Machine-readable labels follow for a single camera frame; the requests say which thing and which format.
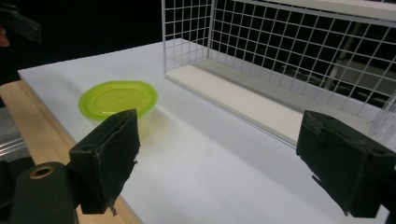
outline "wire basket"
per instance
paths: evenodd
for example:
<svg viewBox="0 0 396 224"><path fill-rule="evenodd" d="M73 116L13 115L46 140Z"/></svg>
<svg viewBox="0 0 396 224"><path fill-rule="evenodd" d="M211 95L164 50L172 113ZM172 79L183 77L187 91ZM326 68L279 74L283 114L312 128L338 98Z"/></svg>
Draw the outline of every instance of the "wire basket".
<svg viewBox="0 0 396 224"><path fill-rule="evenodd" d="M395 123L396 5L324 2L163 0L165 73L226 66L236 73L221 76L297 110L312 108L267 85L368 120L367 134L386 144L395 133L385 123Z"/></svg>

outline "white table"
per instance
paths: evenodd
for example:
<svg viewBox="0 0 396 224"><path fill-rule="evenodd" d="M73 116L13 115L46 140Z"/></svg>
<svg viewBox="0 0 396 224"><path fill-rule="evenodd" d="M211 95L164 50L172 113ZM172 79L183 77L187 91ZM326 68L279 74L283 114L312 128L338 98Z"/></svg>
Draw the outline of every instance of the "white table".
<svg viewBox="0 0 396 224"><path fill-rule="evenodd" d="M156 88L150 133L122 197L145 223L384 223L345 217L295 149L165 79L163 44L20 71L71 136L93 126L80 95L114 79Z"/></svg>

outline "metal wire mesh panel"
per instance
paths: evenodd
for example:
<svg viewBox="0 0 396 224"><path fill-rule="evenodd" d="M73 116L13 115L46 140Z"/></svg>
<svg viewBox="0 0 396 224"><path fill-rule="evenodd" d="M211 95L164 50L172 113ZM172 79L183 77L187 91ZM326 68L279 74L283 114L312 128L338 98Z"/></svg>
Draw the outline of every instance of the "metal wire mesh panel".
<svg viewBox="0 0 396 224"><path fill-rule="evenodd" d="M380 120L396 90L396 22L276 2L287 1L163 1L165 71L208 59Z"/></svg>

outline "green lid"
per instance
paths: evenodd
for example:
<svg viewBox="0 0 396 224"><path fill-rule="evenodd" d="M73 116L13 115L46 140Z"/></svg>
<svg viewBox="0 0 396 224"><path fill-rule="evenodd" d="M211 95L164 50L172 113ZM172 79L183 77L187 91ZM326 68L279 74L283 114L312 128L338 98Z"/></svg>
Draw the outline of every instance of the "green lid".
<svg viewBox="0 0 396 224"><path fill-rule="evenodd" d="M142 118L157 103L157 92L142 81L109 81L94 86L79 98L78 107L88 119L105 120L109 116L135 108Z"/></svg>

